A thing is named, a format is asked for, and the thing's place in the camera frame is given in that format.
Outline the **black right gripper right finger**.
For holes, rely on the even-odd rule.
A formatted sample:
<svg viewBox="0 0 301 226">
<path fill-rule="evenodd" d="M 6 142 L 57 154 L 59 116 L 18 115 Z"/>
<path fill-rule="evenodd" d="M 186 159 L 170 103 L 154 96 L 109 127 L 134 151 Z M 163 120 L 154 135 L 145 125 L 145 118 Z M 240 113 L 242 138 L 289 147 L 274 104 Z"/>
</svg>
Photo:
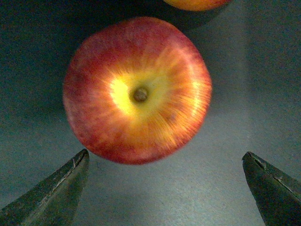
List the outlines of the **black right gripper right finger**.
<svg viewBox="0 0 301 226">
<path fill-rule="evenodd" d="M 301 183 L 252 152 L 243 170 L 257 208 L 267 226 L 301 224 Z"/>
</svg>

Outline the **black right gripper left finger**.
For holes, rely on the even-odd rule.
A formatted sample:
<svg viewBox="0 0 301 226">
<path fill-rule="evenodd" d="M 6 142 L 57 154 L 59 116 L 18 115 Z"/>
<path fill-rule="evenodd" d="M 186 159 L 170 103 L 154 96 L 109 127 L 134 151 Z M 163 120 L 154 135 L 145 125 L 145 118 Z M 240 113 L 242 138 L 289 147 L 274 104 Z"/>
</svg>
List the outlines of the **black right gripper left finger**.
<svg viewBox="0 0 301 226">
<path fill-rule="evenodd" d="M 87 182 L 83 149 L 50 176 L 0 211 L 2 226 L 70 226 Z"/>
</svg>

